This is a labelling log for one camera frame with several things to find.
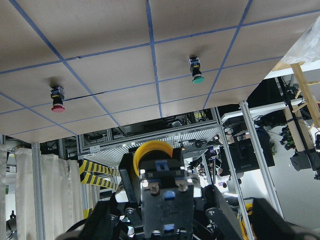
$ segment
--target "screw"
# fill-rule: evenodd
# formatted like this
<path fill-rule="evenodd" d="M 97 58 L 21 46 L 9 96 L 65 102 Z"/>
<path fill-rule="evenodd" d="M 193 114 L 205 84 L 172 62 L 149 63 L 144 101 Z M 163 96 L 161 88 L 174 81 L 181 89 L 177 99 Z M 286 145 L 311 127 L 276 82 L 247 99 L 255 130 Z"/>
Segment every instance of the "screw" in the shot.
<path fill-rule="evenodd" d="M 134 210 L 132 209 L 132 208 L 128 208 L 127 210 L 126 210 L 126 213 L 127 214 L 134 214 Z"/>
<path fill-rule="evenodd" d="M 151 192 L 153 195 L 157 195 L 157 194 L 160 192 L 159 184 L 158 184 L 158 183 L 153 183 L 153 184 L 150 186 L 150 192 Z"/>
<path fill-rule="evenodd" d="M 180 183 L 178 189 L 180 192 L 186 192 L 188 190 L 188 185 Z"/>

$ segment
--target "metal pole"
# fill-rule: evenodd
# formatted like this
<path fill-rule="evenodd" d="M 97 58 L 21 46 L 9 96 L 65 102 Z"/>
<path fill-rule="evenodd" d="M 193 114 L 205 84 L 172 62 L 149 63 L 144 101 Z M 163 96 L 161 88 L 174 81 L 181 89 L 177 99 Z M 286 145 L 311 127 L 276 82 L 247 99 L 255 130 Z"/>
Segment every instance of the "metal pole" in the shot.
<path fill-rule="evenodd" d="M 3 134 L 0 134 L 0 145 L 3 145 L 6 143 L 6 136 Z"/>
<path fill-rule="evenodd" d="M 78 153 L 78 159 L 83 160 L 83 156 L 80 156 L 80 153 L 82 151 L 82 136 L 77 135 L 76 136 L 76 150 Z M 86 210 L 89 208 L 89 201 L 88 201 L 88 195 L 87 195 L 87 189 L 85 184 L 81 184 L 81 192 L 82 192 L 82 209 Z"/>
<path fill-rule="evenodd" d="M 212 161 L 212 168 L 213 168 L 213 174 L 212 174 L 212 180 L 213 180 L 213 185 L 215 185 L 216 184 L 216 159 L 214 159 L 213 161 Z"/>
<path fill-rule="evenodd" d="M 208 184 L 211 185 L 213 184 L 212 183 L 212 179 L 210 177 L 210 171 L 209 171 L 209 168 L 208 168 L 208 163 L 207 163 L 207 160 L 206 160 L 206 157 L 205 157 L 205 154 L 203 153 L 201 155 L 201 158 L 202 158 L 202 164 L 204 166 L 204 171 L 205 171 L 205 175 L 206 175 L 206 180 L 208 181 Z"/>
<path fill-rule="evenodd" d="M 45 219 L 44 219 L 44 199 L 41 179 L 41 153 L 40 144 L 33 143 L 32 147 L 32 169 L 33 169 L 33 190 L 35 208 L 35 228 L 36 239 L 45 240 Z"/>
<path fill-rule="evenodd" d="M 5 144 L 5 135 L 0 134 L 0 145 Z M 7 152 L 2 152 L 5 147 L 1 149 L 0 159 L 0 239 L 6 239 L 6 159 Z"/>
<path fill-rule="evenodd" d="M 59 158 L 66 160 L 66 148 L 65 148 L 65 141 L 63 138 L 58 139 L 58 146 L 59 146 Z"/>
<path fill-rule="evenodd" d="M 245 125 L 247 126 L 249 134 L 250 134 L 252 146 L 253 146 L 255 156 L 258 161 L 260 170 L 261 170 L 261 174 L 262 174 L 264 184 L 266 186 L 266 190 L 267 190 L 268 195 L 270 197 L 271 205 L 277 211 L 277 213 L 283 218 L 284 215 L 282 213 L 280 202 L 279 202 L 279 199 L 277 196 L 277 192 L 276 192 L 274 183 L 272 181 L 272 178 L 271 178 L 271 175 L 269 172 L 269 168 L 266 163 L 263 149 L 261 148 L 261 145 L 259 142 L 255 123 L 252 120 L 252 116 L 251 116 L 251 113 L 250 113 L 250 110 L 248 107 L 248 103 L 246 101 L 241 101 L 240 108 L 243 113 Z"/>
<path fill-rule="evenodd" d="M 226 133 L 225 133 L 225 129 L 222 126 L 222 122 L 221 122 L 221 118 L 219 115 L 219 111 L 218 108 L 214 108 L 215 112 L 216 112 L 216 116 L 217 116 L 217 122 L 218 124 L 220 124 L 219 130 L 220 130 L 220 137 L 223 143 L 223 148 L 224 148 L 224 152 L 225 152 L 225 156 L 226 156 L 226 160 L 228 162 L 229 165 L 229 169 L 230 169 L 230 173 L 231 176 L 234 176 L 231 178 L 234 188 L 235 188 L 235 192 L 238 195 L 238 202 L 239 202 L 239 207 L 242 213 L 242 217 L 244 220 L 244 224 L 245 224 L 245 228 L 246 228 L 246 232 L 248 234 L 248 238 L 249 240 L 255 240 L 251 225 L 250 225 L 250 221 L 249 221 L 249 217 L 248 217 L 248 213 L 247 213 L 247 209 L 246 209 L 246 204 L 244 201 L 244 197 L 242 195 L 242 191 L 238 182 L 238 178 L 237 178 L 237 173 L 236 173 L 236 169 L 234 166 L 234 162 L 232 161 L 232 157 L 231 157 L 231 153 L 229 150 L 229 145 L 228 145 L 228 141 L 227 141 L 227 137 L 226 137 Z"/>

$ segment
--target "blue tape line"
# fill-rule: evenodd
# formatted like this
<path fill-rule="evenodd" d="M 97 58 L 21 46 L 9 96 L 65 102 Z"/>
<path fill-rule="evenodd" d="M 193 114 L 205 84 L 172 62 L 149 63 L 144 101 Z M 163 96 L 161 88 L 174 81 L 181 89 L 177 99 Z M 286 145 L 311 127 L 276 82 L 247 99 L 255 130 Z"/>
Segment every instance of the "blue tape line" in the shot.
<path fill-rule="evenodd" d="M 103 117 L 103 116 L 108 116 L 108 114 L 103 114 L 103 115 L 99 115 L 99 116 L 91 116 L 91 117 L 86 117 L 86 118 L 83 118 L 83 119 L 78 119 L 78 120 L 73 120 L 73 121 L 66 121 L 66 122 L 63 122 L 63 123 L 60 123 L 60 124 L 61 125 L 70 124 L 70 123 L 80 122 L 80 121 L 88 120 L 88 119 L 96 119 L 96 118 Z"/>
<path fill-rule="evenodd" d="M 97 95 L 103 95 L 103 94 L 107 94 L 107 93 L 111 93 L 111 92 L 117 92 L 117 91 L 121 91 L 121 90 L 125 90 L 125 89 L 132 89 L 132 88 L 136 88 L 136 87 L 141 87 L 141 86 L 146 86 L 146 85 L 151 85 L 151 84 L 155 84 L 155 82 L 147 82 L 147 83 L 142 83 L 139 85 L 134 85 L 134 86 L 126 86 L 126 87 L 122 87 L 122 88 L 118 88 L 118 89 L 113 89 L 113 90 L 108 90 L 108 91 L 103 91 L 103 92 L 98 92 L 98 93 L 94 93 L 94 94 L 90 94 L 90 95 L 84 95 L 84 96 L 77 96 L 77 97 L 71 97 L 68 99 L 63 100 L 64 102 L 68 102 L 71 100 L 76 100 L 76 99 L 83 99 L 83 98 L 88 98 L 88 97 L 92 97 L 92 96 L 97 96 Z M 33 105 L 30 108 L 36 108 L 36 107 L 41 107 L 41 106 L 45 106 L 45 105 L 50 105 L 52 104 L 51 102 L 46 102 L 46 103 L 42 103 L 42 104 L 38 104 L 38 105 Z"/>
<path fill-rule="evenodd" d="M 257 86 L 260 83 L 254 83 L 254 84 L 249 84 L 249 85 L 245 85 L 245 86 L 237 86 L 234 88 L 229 88 L 229 89 L 225 89 L 225 90 L 220 90 L 220 91 L 214 91 L 212 92 L 213 94 L 217 94 L 217 93 L 221 93 L 221 92 L 226 92 L 226 91 L 231 91 L 231 90 L 235 90 L 235 89 L 242 89 L 242 88 L 246 88 L 246 87 L 251 87 L 251 86 Z"/>
<path fill-rule="evenodd" d="M 300 12 L 300 13 L 291 14 L 291 15 L 287 15 L 287 16 L 279 16 L 279 17 L 270 18 L 270 19 L 261 20 L 261 21 L 244 23 L 241 25 L 241 27 L 252 26 L 252 25 L 257 25 L 257 24 L 264 24 L 264 23 L 269 23 L 269 22 L 273 22 L 273 21 L 277 21 L 277 20 L 290 19 L 290 18 L 294 18 L 294 17 L 299 17 L 299 16 L 303 16 L 303 15 L 308 15 L 308 14 L 315 14 L 315 13 L 320 13 L 320 9 Z"/>
<path fill-rule="evenodd" d="M 213 34 L 213 33 L 222 32 L 222 31 L 226 31 L 226 30 L 236 29 L 237 27 L 238 26 L 228 26 L 228 27 L 223 27 L 223 28 L 219 28 L 219 29 L 188 34 L 188 35 L 184 35 L 184 36 L 172 37 L 172 38 L 168 38 L 168 39 L 164 39 L 164 40 L 155 41 L 154 44 L 163 44 L 166 42 L 172 42 L 172 41 L 181 40 L 181 39 L 188 39 L 188 38 L 193 38 L 196 36 L 201 36 L 201 35 L 206 35 L 206 34 Z"/>
<path fill-rule="evenodd" d="M 80 55 L 80 56 L 77 56 L 74 58 L 67 59 L 67 61 L 72 61 L 72 60 L 76 60 L 76 59 L 84 59 L 84 58 L 89 58 L 89 57 L 103 55 L 103 54 L 111 54 L 111 53 L 120 52 L 120 51 L 124 51 L 124 50 L 137 49 L 137 48 L 142 48 L 142 47 L 146 47 L 149 45 L 150 45 L 150 43 L 147 42 L 147 43 L 133 45 L 133 46 L 120 47 L 120 48 L 116 48 L 116 49 L 112 49 L 112 50 L 100 51 L 100 52 L 90 53 L 90 54 L 86 54 L 86 55 Z"/>
<path fill-rule="evenodd" d="M 47 39 L 47 37 L 40 31 L 37 25 L 32 21 L 32 19 L 27 15 L 27 13 L 22 9 L 22 7 L 16 2 L 16 0 L 9 0 L 10 3 L 15 7 L 15 9 L 22 15 L 26 22 L 33 28 L 33 30 L 39 35 L 39 37 L 47 44 L 47 46 L 52 50 L 52 52 L 61 60 L 61 62 L 66 66 L 66 68 L 72 73 L 72 75 L 79 81 L 79 83 L 88 91 L 90 95 L 93 92 L 88 88 L 84 81 L 76 74 L 76 72 L 71 68 L 67 61 L 61 56 L 58 50 L 52 45 L 52 43 Z M 110 116 L 110 118 L 118 125 L 119 123 L 110 114 L 110 112 L 103 106 L 103 104 L 97 99 L 96 96 L 92 96 L 93 99 L 100 105 L 100 107 Z"/>
<path fill-rule="evenodd" d="M 32 132 L 32 131 L 36 131 L 36 130 L 40 130 L 40 129 L 47 129 L 47 128 L 51 128 L 51 127 L 54 127 L 54 126 L 57 126 L 57 125 L 39 127 L 39 128 L 36 128 L 36 129 L 27 130 L 27 131 L 20 131 L 20 132 L 17 132 L 17 133 L 10 134 L 10 136 L 17 135 L 17 134 L 24 134 L 24 133 L 28 133 L 28 132 Z"/>
<path fill-rule="evenodd" d="M 205 96 L 205 95 L 208 95 L 208 94 L 205 93 L 205 94 L 200 94 L 200 95 L 197 95 L 197 96 L 189 96 L 189 97 L 184 97 L 184 98 L 180 98 L 180 99 L 176 99 L 176 100 L 164 101 L 162 103 L 163 104 L 167 104 L 167 103 L 177 102 L 177 101 L 186 100 L 186 99 L 193 99 L 193 98 L 197 98 L 197 97 L 201 97 L 201 96 Z"/>
<path fill-rule="evenodd" d="M 24 110 L 24 108 L 19 108 L 19 109 L 15 109 L 15 110 L 0 112 L 0 115 L 9 114 L 9 113 L 13 113 L 13 112 L 21 111 L 21 110 Z"/>
<path fill-rule="evenodd" d="M 152 16 L 151 16 L 151 8 L 150 8 L 149 0 L 146 1 L 146 17 L 147 17 L 148 27 L 149 27 L 150 48 L 151 48 L 151 55 L 152 55 L 152 62 L 153 62 L 153 72 L 154 72 L 154 79 L 155 79 L 156 94 L 158 97 L 158 106 L 159 106 L 160 117 L 162 118 L 163 115 L 162 115 L 162 107 L 161 107 L 159 80 L 158 80 L 158 75 L 157 75 L 155 36 L 154 36 L 154 27 L 152 24 Z"/>
<path fill-rule="evenodd" d="M 219 77 L 220 77 L 221 71 L 222 71 L 223 67 L 224 67 L 225 64 L 226 64 L 226 61 L 227 61 L 228 56 L 229 56 L 229 54 L 230 54 L 230 51 L 231 51 L 231 49 L 232 49 L 232 47 L 233 47 L 233 45 L 234 45 L 234 43 L 235 43 L 235 41 L 236 41 L 236 38 L 237 38 L 238 33 L 239 33 L 239 31 L 240 31 L 241 25 L 243 24 L 243 22 L 244 22 L 244 20 L 245 20 L 245 18 L 246 18 L 246 16 L 247 16 L 247 14 L 248 14 L 248 11 L 249 11 L 249 9 L 250 9 L 250 6 L 251 6 L 252 2 L 253 2 L 253 0 L 249 0 L 248 3 L 247 3 L 247 5 L 246 5 L 246 8 L 245 8 L 245 10 L 244 10 L 244 12 L 243 12 L 243 14 L 242 14 L 241 20 L 240 20 L 240 22 L 239 22 L 239 26 L 238 26 L 238 27 L 236 28 L 236 30 L 235 30 L 235 33 L 234 33 L 233 38 L 232 38 L 232 40 L 231 40 L 231 43 L 230 43 L 230 45 L 229 45 L 229 47 L 228 47 L 228 49 L 227 49 L 227 51 L 226 51 L 226 53 L 225 53 L 225 56 L 224 56 L 224 58 L 223 58 L 223 61 L 222 61 L 222 63 L 221 63 L 221 67 L 220 67 L 218 73 L 216 74 L 216 77 L 215 77 L 215 79 L 214 79 L 214 82 L 213 82 L 213 84 L 212 84 L 212 86 L 211 86 L 211 89 L 210 89 L 210 91 L 209 91 L 209 93 L 208 93 L 208 96 L 207 96 L 207 98 L 206 98 L 206 100 L 205 100 L 205 102 L 204 102 L 203 109 L 205 109 L 206 106 L 207 106 L 207 103 L 208 103 L 208 101 L 209 101 L 209 98 L 210 98 L 210 96 L 211 96 L 211 94 L 212 94 L 212 92 L 213 92 L 213 90 L 214 90 L 214 88 L 215 88 L 215 86 L 216 86 L 216 84 L 217 84 L 217 81 L 218 81 L 218 79 L 219 79 Z"/>
<path fill-rule="evenodd" d="M 132 108 L 132 109 L 128 109 L 128 110 L 113 112 L 112 114 L 118 114 L 118 113 L 128 112 L 128 111 L 132 111 L 132 110 L 137 110 L 137 109 L 143 109 L 143 108 L 148 108 L 148 107 L 152 107 L 152 106 L 157 106 L 157 105 L 158 104 L 152 104 L 152 105 L 148 105 L 148 106 L 141 106 L 141 107 L 136 107 L 136 108 Z M 70 123 L 80 122 L 80 121 L 83 121 L 83 120 L 95 119 L 95 118 L 99 118 L 99 117 L 103 117 L 103 116 L 108 116 L 108 114 L 103 114 L 103 115 L 99 115 L 99 116 L 92 116 L 92 117 L 82 118 L 82 119 L 73 120 L 73 121 L 66 121 L 66 122 L 63 122 L 63 123 L 60 123 L 60 124 L 61 125 L 70 124 Z M 22 134 L 22 133 L 26 133 L 26 132 L 39 130 L 39 129 L 46 129 L 46 128 L 50 128 L 50 127 L 53 127 L 53 126 L 55 126 L 55 125 L 40 127 L 40 128 L 36 128 L 36 129 L 32 129 L 32 130 L 27 130 L 27 131 L 21 131 L 21 132 L 17 132 L 17 133 L 10 134 L 10 135 Z"/>
<path fill-rule="evenodd" d="M 52 45 L 48 38 L 40 31 L 37 25 L 32 21 L 28 14 L 22 9 L 22 7 L 16 2 L 16 0 L 9 0 L 14 8 L 21 14 L 26 22 L 33 28 L 33 30 L 39 35 L 39 37 L 45 42 L 45 44 L 51 49 L 51 51 L 60 59 L 64 60 L 58 50 Z"/>
<path fill-rule="evenodd" d="M 52 121 L 50 118 L 48 118 L 48 117 L 46 117 L 46 116 L 38 113 L 37 111 L 31 109 L 30 107 L 27 107 L 26 105 L 23 105 L 22 103 L 14 100 L 14 99 L 12 99 L 11 97 L 5 95 L 4 93 L 0 92 L 0 96 L 5 97 L 6 99 L 9 99 L 10 101 L 14 102 L 15 104 L 18 104 L 18 105 L 20 105 L 21 107 L 23 107 L 24 109 L 29 110 L 29 111 L 33 112 L 34 114 L 38 115 L 39 117 L 42 117 L 42 118 L 48 120 L 49 122 L 51 122 L 51 123 L 53 123 L 53 124 L 55 124 L 55 125 L 63 128 L 64 130 L 68 131 L 69 133 L 72 133 L 73 135 L 77 135 L 77 134 L 75 134 L 73 131 L 70 131 L 69 129 L 65 128 L 64 126 L 61 126 L 60 124 L 56 123 L 55 121 Z"/>
<path fill-rule="evenodd" d="M 249 65 L 249 64 L 256 64 L 256 63 L 261 63 L 261 62 L 265 62 L 265 61 L 277 60 L 277 59 L 282 59 L 283 57 L 284 56 L 275 56 L 275 57 L 270 57 L 270 58 L 266 58 L 266 59 L 250 61 L 250 62 L 246 62 L 246 63 L 240 63 L 240 64 L 236 64 L 236 65 L 232 65 L 232 66 L 224 66 L 222 69 L 230 69 L 230 68 L 241 67 L 241 66 L 245 66 L 245 65 Z"/>
<path fill-rule="evenodd" d="M 236 65 L 232 65 L 232 66 L 224 66 L 223 68 L 215 68 L 215 69 L 205 70 L 205 71 L 202 71 L 202 73 L 205 74 L 205 73 L 209 73 L 209 72 L 218 71 L 218 70 L 220 70 L 220 69 L 223 70 L 223 69 L 229 69 L 229 68 L 233 68 L 233 67 L 239 67 L 239 66 L 244 66 L 244 65 L 249 65 L 249 64 L 255 64 L 255 63 L 264 62 L 264 61 L 269 61 L 269 60 L 282 59 L 283 57 L 284 57 L 284 56 L 276 56 L 276 57 L 270 57 L 270 58 L 261 59 L 261 60 L 256 60 L 256 61 L 250 61 L 250 62 L 240 63 L 240 64 L 236 64 Z M 170 81 L 170 80 L 175 80 L 175 79 L 181 79 L 181 78 L 191 77 L 191 76 L 192 76 L 191 74 L 187 74 L 187 75 L 183 75 L 183 76 L 175 76 L 175 77 L 171 77 L 171 78 L 159 80 L 159 83 L 161 83 L 161 82 L 166 82 L 166 81 Z"/>
<path fill-rule="evenodd" d="M 1 74 L 13 73 L 13 72 L 21 71 L 21 70 L 26 70 L 26 69 L 33 69 L 33 68 L 43 67 L 43 66 L 52 65 L 52 64 L 58 64 L 58 63 L 61 63 L 61 60 L 50 61 L 50 62 L 35 64 L 35 65 L 31 65 L 31 66 L 23 66 L 23 67 L 10 69 L 10 70 L 0 71 L 0 75 Z"/>
<path fill-rule="evenodd" d="M 120 126 L 120 124 L 117 122 L 117 120 L 111 115 L 111 113 L 106 109 L 106 107 L 98 100 L 98 98 L 93 95 L 94 93 L 89 89 L 89 87 L 84 83 L 84 81 L 76 74 L 76 72 L 72 69 L 72 67 L 67 63 L 63 62 L 63 64 L 66 66 L 66 68 L 72 73 L 72 75 L 79 81 L 79 83 L 87 90 L 87 92 L 92 95 L 92 98 L 100 105 L 100 107 L 110 116 L 110 118 Z"/>
<path fill-rule="evenodd" d="M 123 112 L 128 112 L 128 111 L 137 110 L 137 109 L 144 109 L 144 108 L 148 108 L 148 107 L 152 107 L 152 106 L 157 106 L 157 105 L 158 105 L 158 103 L 156 103 L 156 104 L 151 104 L 151 105 L 147 105 L 147 106 L 140 106 L 140 107 L 136 107 L 136 108 L 132 108 L 132 109 L 128 109 L 128 110 L 116 111 L 116 112 L 113 112 L 112 114 L 119 114 L 119 113 L 123 113 Z"/>

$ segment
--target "red button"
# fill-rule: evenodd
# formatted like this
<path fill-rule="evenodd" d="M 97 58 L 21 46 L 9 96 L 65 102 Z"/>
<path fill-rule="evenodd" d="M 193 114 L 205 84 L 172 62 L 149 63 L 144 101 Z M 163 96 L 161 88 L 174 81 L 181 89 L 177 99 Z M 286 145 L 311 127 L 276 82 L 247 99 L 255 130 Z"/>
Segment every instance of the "red button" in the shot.
<path fill-rule="evenodd" d="M 63 106 L 53 106 L 51 108 L 52 112 L 55 112 L 55 113 L 63 113 L 66 109 L 63 107 Z"/>

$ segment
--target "green button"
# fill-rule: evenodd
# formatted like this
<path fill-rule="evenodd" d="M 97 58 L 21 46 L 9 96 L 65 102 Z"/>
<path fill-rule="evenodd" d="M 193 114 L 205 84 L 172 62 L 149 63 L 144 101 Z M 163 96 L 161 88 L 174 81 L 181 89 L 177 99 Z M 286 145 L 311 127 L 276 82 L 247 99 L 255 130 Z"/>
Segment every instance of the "green button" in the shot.
<path fill-rule="evenodd" d="M 192 80 L 192 82 L 193 82 L 194 84 L 200 84 L 200 83 L 202 83 L 204 80 L 205 80 L 205 78 L 204 78 L 203 76 L 196 76 L 196 77 Z"/>

